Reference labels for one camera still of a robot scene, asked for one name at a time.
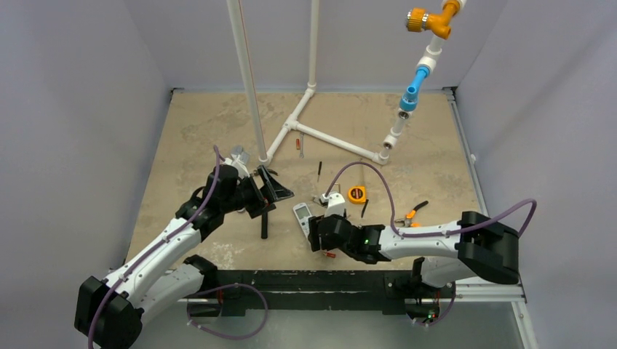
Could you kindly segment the white remote control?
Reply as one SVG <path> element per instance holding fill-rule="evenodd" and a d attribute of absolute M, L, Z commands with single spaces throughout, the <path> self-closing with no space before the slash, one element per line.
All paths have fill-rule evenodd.
<path fill-rule="evenodd" d="M 292 211 L 303 231 L 303 235 L 308 238 L 310 233 L 309 219 L 313 217 L 309 206 L 306 203 L 299 203 L 292 208 Z"/>

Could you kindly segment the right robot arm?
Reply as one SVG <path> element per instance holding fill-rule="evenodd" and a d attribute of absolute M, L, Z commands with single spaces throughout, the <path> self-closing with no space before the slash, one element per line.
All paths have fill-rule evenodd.
<path fill-rule="evenodd" d="M 478 212 L 463 212 L 459 220 L 442 225 L 399 232 L 385 225 L 355 226 L 332 214 L 310 218 L 308 231 L 314 252 L 337 249 L 368 265 L 415 257 L 408 285 L 419 296 L 475 276 L 494 284 L 519 281 L 519 233 Z"/>

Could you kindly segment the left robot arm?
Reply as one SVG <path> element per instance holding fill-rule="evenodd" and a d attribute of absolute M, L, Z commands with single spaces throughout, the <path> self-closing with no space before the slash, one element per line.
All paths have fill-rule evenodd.
<path fill-rule="evenodd" d="M 222 299 L 218 269 L 199 256 L 169 268 L 219 228 L 226 214 L 245 210 L 251 218 L 275 209 L 294 193 L 259 166 L 258 185 L 229 164 L 218 164 L 204 186 L 180 206 L 167 227 L 141 252 L 102 279 L 89 277 L 79 287 L 75 328 L 93 348 L 130 348 L 143 326 L 185 296 Z"/>

